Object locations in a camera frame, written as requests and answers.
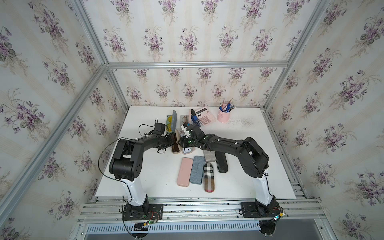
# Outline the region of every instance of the black mounting plate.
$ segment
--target black mounting plate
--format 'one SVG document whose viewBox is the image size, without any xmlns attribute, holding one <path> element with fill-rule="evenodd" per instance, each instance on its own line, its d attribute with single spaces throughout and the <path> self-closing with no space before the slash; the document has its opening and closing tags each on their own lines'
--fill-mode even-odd
<svg viewBox="0 0 384 240">
<path fill-rule="evenodd" d="M 124 221 L 130 221 L 130 220 L 149 220 L 152 217 L 153 211 L 153 217 L 152 219 L 158 219 L 161 220 L 163 218 L 163 204 L 150 204 L 149 205 L 149 214 L 145 217 L 143 216 L 137 216 L 134 213 L 132 213 L 131 206 L 129 204 L 126 204 L 124 206 L 124 210 L 122 212 L 122 219 Z"/>
<path fill-rule="evenodd" d="M 266 216 L 260 215 L 258 213 L 258 204 L 255 201 L 242 202 L 240 204 L 241 204 L 241 209 L 245 209 L 245 211 L 242 211 L 244 218 L 254 218 L 254 217 L 271 217 L 271 218 L 273 218 L 274 216 L 276 216 L 280 213 L 280 210 L 276 209 L 276 210 L 272 210 Z"/>
</svg>

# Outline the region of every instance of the purple flower pattern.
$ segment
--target purple flower pattern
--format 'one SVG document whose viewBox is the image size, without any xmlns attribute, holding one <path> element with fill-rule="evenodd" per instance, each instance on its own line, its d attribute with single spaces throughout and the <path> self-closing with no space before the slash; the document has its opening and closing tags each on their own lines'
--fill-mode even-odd
<svg viewBox="0 0 384 240">
<path fill-rule="evenodd" d="M 300 146 L 304 145 L 308 147 L 310 145 L 309 142 L 312 142 L 312 140 L 308 137 L 309 134 L 310 132 L 306 127 L 303 127 L 303 129 L 298 129 L 296 132 L 296 137 L 292 140 L 292 147 L 295 149 L 298 149 Z"/>
<path fill-rule="evenodd" d="M 297 87 L 298 81 L 300 78 L 297 77 L 298 72 L 294 69 L 287 77 L 287 82 L 284 85 L 285 92 L 283 94 L 288 94 L 291 88 Z"/>
<path fill-rule="evenodd" d="M 263 93 L 263 96 L 265 96 L 264 100 L 266 100 L 268 98 L 269 92 L 271 91 L 271 89 L 272 89 L 272 86 L 270 86 L 269 89 L 265 90 L 265 92 Z"/>
<path fill-rule="evenodd" d="M 144 104 L 143 106 L 147 106 L 147 107 L 157 107 L 157 104 L 156 103 L 153 103 L 151 102 L 150 100 L 144 100 Z"/>
<path fill-rule="evenodd" d="M 342 150 L 343 146 L 346 145 L 346 140 L 349 137 L 353 137 L 357 139 L 352 131 L 343 131 L 344 126 L 339 123 L 336 127 L 330 125 L 329 128 L 324 129 L 326 133 L 325 137 L 319 137 L 316 139 L 319 143 L 316 148 L 319 148 L 321 152 L 326 152 L 328 154 L 328 150 L 330 149 L 332 152 L 335 152 L 337 149 Z"/>
<path fill-rule="evenodd" d="M 295 47 L 297 40 L 299 40 L 300 34 L 301 34 L 301 30 L 297 31 L 296 35 L 294 37 L 292 37 L 290 39 L 289 43 L 287 44 L 287 47 L 289 47 L 289 50 L 284 53 L 283 57 L 285 59 L 288 59 L 289 56 L 291 55 L 291 52 L 292 52 L 293 48 Z"/>
<path fill-rule="evenodd" d="M 244 26 L 244 32 L 248 29 L 251 30 L 254 24 L 257 24 L 256 18 L 260 18 L 262 10 L 265 8 L 266 0 L 244 0 L 245 4 L 242 10 L 247 13 L 243 16 L 241 26 Z"/>
<path fill-rule="evenodd" d="M 283 107 L 283 112 L 282 114 L 280 115 L 280 124 L 283 124 L 285 121 L 287 120 L 292 120 L 292 116 L 293 116 L 293 112 L 292 112 L 292 106 L 290 103 L 288 103 L 287 106 L 284 106 Z"/>
<path fill-rule="evenodd" d="M 355 50 L 356 53 L 351 58 L 361 57 L 363 53 L 368 54 L 367 50 L 373 48 L 372 44 L 384 35 L 383 12 L 384 7 L 380 9 L 376 16 L 366 19 L 368 22 L 364 25 L 365 33 L 355 40 L 355 45 L 351 50 Z"/>
<path fill-rule="evenodd" d="M 301 174 L 303 170 L 307 171 L 307 169 L 305 168 L 305 165 L 301 162 L 300 158 L 293 158 L 292 162 L 298 174 Z"/>
<path fill-rule="evenodd" d="M 123 52 L 126 51 L 122 38 L 117 34 L 120 28 L 112 28 L 111 31 L 108 29 L 103 29 L 104 32 L 104 45 L 111 48 L 110 54 L 113 58 L 116 58 L 118 61 L 124 61 L 126 56 Z"/>
<path fill-rule="evenodd" d="M 173 100 L 171 107 L 185 107 L 185 104 L 183 102 L 180 102 L 179 100 Z"/>
<path fill-rule="evenodd" d="M 208 106 L 207 100 L 199 101 L 196 106 L 197 107 L 207 107 Z"/>
<path fill-rule="evenodd" d="M 164 16 L 164 20 L 169 19 L 169 25 L 174 23 L 176 20 L 176 12 L 175 12 L 176 2 L 177 0 L 158 0 L 158 3 L 163 6 L 162 14 Z"/>
<path fill-rule="evenodd" d="M 199 78 L 197 82 L 200 83 L 201 86 L 207 85 L 207 83 L 210 82 L 209 79 L 212 77 L 213 72 L 213 68 L 198 68 L 196 74 L 199 75 Z"/>
<path fill-rule="evenodd" d="M 256 101 L 255 99 L 251 99 L 249 100 L 249 102 L 247 103 L 247 106 L 261 106 L 260 102 L 259 101 Z"/>
<path fill-rule="evenodd" d="M 13 226 L 7 226 L 3 228 L 0 236 L 2 240 L 29 240 L 31 235 L 29 231 L 24 232 L 24 229 L 17 231 Z"/>
<path fill-rule="evenodd" d="M 248 98 L 248 95 L 253 92 L 253 86 L 251 86 L 249 83 L 243 84 L 241 88 L 238 89 L 239 92 L 239 99 L 243 102 Z"/>
<path fill-rule="evenodd" d="M 120 115 L 120 109 L 118 103 L 116 102 L 116 97 L 109 97 L 108 104 L 110 110 L 114 111 L 116 115 Z"/>
<path fill-rule="evenodd" d="M 226 86 L 222 86 L 221 83 L 215 83 L 214 87 L 211 89 L 211 92 L 213 93 L 213 98 L 216 101 L 219 101 L 221 99 L 221 95 L 223 95 L 223 93 L 227 91 L 225 87 Z"/>
<path fill-rule="evenodd" d="M 163 84 L 157 84 L 155 92 L 159 95 L 161 101 L 166 102 L 168 100 L 168 93 L 170 93 L 169 86 Z"/>
<path fill-rule="evenodd" d="M 102 156 L 101 156 L 101 160 L 103 161 L 104 164 L 106 164 L 109 160 L 109 155 L 111 154 L 111 150 L 108 148 L 106 149 Z"/>
<path fill-rule="evenodd" d="M 354 201 L 359 201 L 362 206 L 364 203 L 369 203 L 370 206 L 384 203 L 384 172 L 374 174 L 373 172 L 366 171 L 359 174 L 359 181 L 351 180 L 346 182 L 350 185 L 344 193 L 350 194 Z"/>
<path fill-rule="evenodd" d="M 78 172 L 92 172 L 95 166 L 90 157 L 90 151 L 84 151 L 82 155 L 76 156 L 76 161 L 73 163 L 78 167 Z"/>
<path fill-rule="evenodd" d="M 235 86 L 240 82 L 240 79 L 243 78 L 245 68 L 231 68 L 228 74 L 231 75 L 230 79 L 228 79 L 228 83 L 231 83 L 231 86 Z"/>
<path fill-rule="evenodd" d="M 195 26 L 189 31 L 186 28 L 182 29 L 183 33 L 180 36 L 179 45 L 183 46 L 181 56 L 184 56 L 186 61 L 192 60 L 192 57 L 196 55 L 194 51 L 197 51 L 197 44 L 199 43 L 195 34 L 197 29 L 198 27 Z"/>
<path fill-rule="evenodd" d="M 102 135 L 104 138 L 109 137 L 109 131 L 107 126 L 105 126 L 105 119 L 96 120 L 96 123 L 93 126 L 96 128 L 96 134 Z"/>
<path fill-rule="evenodd" d="M 56 159 L 54 157 L 55 154 L 56 152 L 52 152 L 52 155 L 48 158 L 48 161 L 43 166 L 43 169 L 40 171 L 40 174 L 37 177 L 38 180 L 42 180 L 42 179 L 45 179 L 45 177 L 47 177 L 47 178 L 51 178 L 50 182 L 52 182 L 53 180 L 56 180 L 58 182 L 59 175 L 63 175 L 63 177 L 65 177 L 64 165 L 60 166 L 56 162 Z"/>
<path fill-rule="evenodd" d="M 302 107 L 301 112 L 303 113 L 300 117 L 307 118 L 312 112 L 320 112 L 320 106 L 324 105 L 320 102 L 320 94 L 314 92 L 311 96 L 307 96 L 305 105 Z"/>
<path fill-rule="evenodd" d="M 177 83 L 180 80 L 179 75 L 180 75 L 181 70 L 183 70 L 183 68 L 168 68 L 167 69 L 167 71 L 169 72 L 169 77 L 170 77 L 172 82 Z"/>
<path fill-rule="evenodd" d="M 333 106 L 335 110 L 340 108 L 345 110 L 346 103 L 352 106 L 355 100 L 360 99 L 362 101 L 368 91 L 369 82 L 381 82 L 377 77 L 378 75 L 365 76 L 363 70 L 359 70 L 355 76 L 347 76 L 347 80 L 340 83 L 343 89 L 331 95 L 330 99 L 333 100 L 330 106 Z"/>
<path fill-rule="evenodd" d="M 15 134 L 23 128 L 27 129 L 28 137 L 34 142 L 39 142 L 39 138 L 46 139 L 51 132 L 51 128 L 48 127 L 51 121 L 42 120 L 45 115 L 38 111 L 39 105 L 31 103 L 31 101 L 17 99 L 16 96 L 20 94 L 17 90 L 18 88 L 11 95 L 10 90 L 8 90 L 9 103 L 0 104 L 0 113 L 9 116 L 4 117 L 6 126 L 11 126 Z"/>
<path fill-rule="evenodd" d="M 91 201 L 91 199 L 96 193 L 98 186 L 99 186 L 98 179 L 95 178 L 91 181 L 91 183 L 88 186 L 85 187 L 85 191 L 83 192 L 83 194 L 87 196 L 88 201 Z"/>
<path fill-rule="evenodd" d="M 319 36 L 323 36 L 328 32 L 328 29 L 331 27 L 331 24 L 339 17 L 344 16 L 347 12 L 347 2 L 346 0 L 340 0 L 340 2 L 333 1 L 327 7 L 325 11 L 326 16 L 323 21 L 320 23 L 318 31 L 321 31 Z"/>
<path fill-rule="evenodd" d="M 75 43 L 77 54 L 81 63 L 86 63 L 89 73 L 93 74 L 96 71 L 95 57 L 92 54 L 92 49 L 84 42 L 84 39 L 85 36 L 80 36 L 80 41 Z"/>
<path fill-rule="evenodd" d="M 267 110 L 268 116 L 271 118 L 272 121 L 275 120 L 275 113 L 273 112 L 273 107 L 271 107 L 269 110 Z"/>
<path fill-rule="evenodd" d="M 277 134 L 281 140 L 281 143 L 284 145 L 288 144 L 287 131 L 284 129 L 283 131 L 279 131 Z"/>
<path fill-rule="evenodd" d="M 68 128 L 67 132 L 71 135 L 71 138 L 77 136 L 77 140 L 83 144 L 83 141 L 88 142 L 89 139 L 89 129 L 85 129 L 87 124 L 83 121 L 83 118 L 77 116 L 73 120 L 72 125 Z"/>
<path fill-rule="evenodd" d="M 337 52 L 338 51 L 331 52 L 331 49 L 326 48 L 324 53 L 321 53 L 318 58 L 313 61 L 315 67 L 307 73 L 307 82 L 310 84 L 317 82 L 318 77 L 322 78 L 325 73 L 328 73 L 332 66 L 333 59 L 341 56 L 341 54 Z"/>
<path fill-rule="evenodd" d="M 335 170 L 332 168 L 332 164 L 323 165 L 319 163 L 317 167 L 317 172 L 313 172 L 311 183 L 315 186 L 319 186 L 321 184 L 329 185 L 331 188 L 335 187 L 335 183 L 338 181 L 333 176 Z"/>
<path fill-rule="evenodd" d="M 89 96 L 89 100 L 91 101 L 92 105 L 96 104 L 96 108 L 99 112 L 104 112 L 105 106 L 103 96 L 101 95 L 98 88 L 93 90 L 92 94 Z"/>
<path fill-rule="evenodd" d="M 287 11 L 284 13 L 284 20 L 288 21 L 287 25 L 293 24 L 293 21 L 297 19 L 299 15 L 299 10 L 303 7 L 305 3 L 309 3 L 310 0 L 288 0 L 287 3 Z"/>
<path fill-rule="evenodd" d="M 127 87 L 127 96 L 131 98 L 131 101 L 135 104 L 141 102 L 141 93 L 138 90 L 138 86 Z"/>
<path fill-rule="evenodd" d="M 142 83 L 148 82 L 147 71 L 149 71 L 149 68 L 133 69 L 133 72 L 136 73 L 136 77 L 139 79 L 139 82 Z"/>
<path fill-rule="evenodd" d="M 228 55 L 231 51 L 231 45 L 238 38 L 238 34 L 236 34 L 236 30 L 232 29 L 231 25 L 223 26 L 222 32 L 217 35 L 218 40 L 220 42 L 220 53 L 224 53 L 224 56 Z"/>
<path fill-rule="evenodd" d="M 268 51 L 270 45 L 272 45 L 272 32 L 277 28 L 271 27 L 267 31 L 265 29 L 260 30 L 260 34 L 255 37 L 252 46 L 255 46 L 255 49 L 251 51 L 250 57 L 253 57 L 254 61 L 259 60 L 261 57 L 265 56 L 264 52 Z"/>
<path fill-rule="evenodd" d="M 148 57 L 153 58 L 154 61 L 159 61 L 162 56 L 160 51 L 163 51 L 163 38 L 159 34 L 160 27 L 154 27 L 151 31 L 149 28 L 145 29 L 147 34 L 144 36 L 144 45 L 149 47 Z"/>
<path fill-rule="evenodd" d="M 276 70 L 277 68 L 260 68 L 260 72 L 261 72 L 259 77 L 260 84 L 265 83 L 269 79 L 269 76 L 271 75 L 271 73 L 273 73 Z"/>
<path fill-rule="evenodd" d="M 75 94 L 75 85 L 68 77 L 67 64 L 61 62 L 59 58 L 54 61 L 53 59 L 47 58 L 47 62 L 43 61 L 43 66 L 49 72 L 48 80 L 59 83 L 62 90 L 65 90 L 68 94 Z"/>
<path fill-rule="evenodd" d="M 6 193 L 12 186 L 12 181 L 7 179 L 10 174 L 11 171 L 8 171 L 6 174 L 0 175 L 0 200 L 6 195 Z"/>
<path fill-rule="evenodd" d="M 20 69 L 27 76 L 28 66 L 25 64 L 26 60 L 19 58 L 21 53 L 17 53 L 12 48 L 12 43 L 9 42 L 7 36 L 12 36 L 12 33 L 3 26 L 0 31 L 0 61 L 4 63 L 2 67 L 7 68 L 9 66 L 9 70 L 14 75 L 16 75 L 16 70 Z"/>
<path fill-rule="evenodd" d="M 64 30 L 59 25 L 60 20 L 41 2 L 35 4 L 33 1 L 30 1 L 28 5 L 35 11 L 33 19 L 39 25 L 40 32 L 43 34 L 49 33 L 51 44 L 55 50 L 59 51 L 60 49 L 66 55 L 66 52 L 68 52 L 68 39 L 63 37 Z"/>
<path fill-rule="evenodd" d="M 204 21 L 208 21 L 208 25 L 213 23 L 216 19 L 216 8 L 219 0 L 201 0 L 201 4 L 204 6 L 203 17 Z"/>
<path fill-rule="evenodd" d="M 72 200 L 71 193 L 70 191 L 66 193 L 63 191 L 60 199 L 53 202 L 53 207 L 47 211 L 49 215 L 54 216 L 53 223 L 62 219 L 63 216 L 68 217 L 67 219 L 74 217 L 75 211 L 80 211 L 79 203 L 77 200 Z"/>
<path fill-rule="evenodd" d="M 374 240 L 370 234 L 371 226 L 364 223 L 366 216 L 361 214 L 354 215 L 351 211 L 347 211 L 348 213 L 345 215 L 345 219 L 340 220 L 339 218 L 339 228 L 336 228 L 336 231 L 339 232 L 343 238 L 354 237 L 358 240 Z"/>
<path fill-rule="evenodd" d="M 133 0 L 109 0 L 111 4 L 116 6 L 117 15 L 119 16 L 120 21 L 125 21 L 126 25 L 132 22 L 133 17 L 129 11 L 129 2 Z"/>
<path fill-rule="evenodd" d="M 185 96 L 185 99 L 191 102 L 194 99 L 194 94 L 197 92 L 196 86 L 191 85 L 190 83 L 184 84 L 184 88 L 181 90 Z"/>
</svg>

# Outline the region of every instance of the pen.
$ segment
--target pen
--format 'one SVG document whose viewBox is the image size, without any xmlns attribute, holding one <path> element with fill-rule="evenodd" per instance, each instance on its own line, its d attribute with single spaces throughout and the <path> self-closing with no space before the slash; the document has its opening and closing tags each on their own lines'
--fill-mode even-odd
<svg viewBox="0 0 384 240">
<path fill-rule="evenodd" d="M 232 99 L 233 99 L 233 98 L 231 98 L 231 100 L 229 100 L 229 102 L 227 103 L 227 105 L 225 106 L 225 108 L 223 109 L 223 111 L 227 109 L 227 107 L 228 107 L 228 105 L 230 105 Z"/>
</svg>

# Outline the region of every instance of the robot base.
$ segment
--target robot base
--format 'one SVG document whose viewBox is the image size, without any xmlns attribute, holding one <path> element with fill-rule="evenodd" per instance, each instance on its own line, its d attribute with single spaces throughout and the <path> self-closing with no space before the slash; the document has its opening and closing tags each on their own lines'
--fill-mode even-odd
<svg viewBox="0 0 384 240">
<path fill-rule="evenodd" d="M 142 206 L 133 206 L 127 203 L 122 212 L 122 219 L 124 221 L 149 220 L 151 218 L 161 220 L 163 218 L 163 206 L 163 204 L 149 204 L 147 196 Z"/>
</svg>

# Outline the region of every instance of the vent grille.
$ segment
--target vent grille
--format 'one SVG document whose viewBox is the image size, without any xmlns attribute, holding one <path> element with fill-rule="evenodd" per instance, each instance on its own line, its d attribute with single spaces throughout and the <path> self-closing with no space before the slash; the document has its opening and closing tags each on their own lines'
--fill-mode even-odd
<svg viewBox="0 0 384 240">
<path fill-rule="evenodd" d="M 143 230 L 135 231 L 134 223 L 125 224 L 131 233 L 143 233 Z M 149 225 L 146 232 L 172 233 L 172 232 L 217 232 L 217 231 L 252 231 L 260 230 L 259 221 L 233 220 L 214 222 L 161 222 Z M 89 224 L 87 234 L 111 234 L 126 232 L 122 223 Z"/>
</svg>

